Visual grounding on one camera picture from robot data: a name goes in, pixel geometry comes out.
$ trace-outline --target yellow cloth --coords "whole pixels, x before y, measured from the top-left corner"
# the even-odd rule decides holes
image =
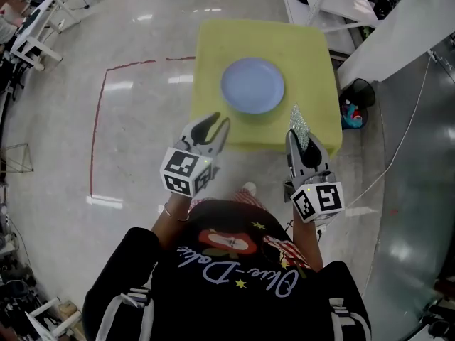
[[[284,97],[265,114],[243,114],[224,99],[223,72],[241,58],[264,58],[284,78]],[[229,117],[228,144],[284,150],[294,104],[332,156],[341,147],[341,119],[333,68],[324,34],[317,28],[250,20],[209,20],[199,31],[191,119],[210,112]]]

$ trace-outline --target glitter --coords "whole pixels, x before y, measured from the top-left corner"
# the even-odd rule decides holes
[[[305,151],[309,142],[310,128],[302,117],[299,106],[297,106],[297,104],[292,107],[289,129],[294,130],[300,142],[302,150]]]

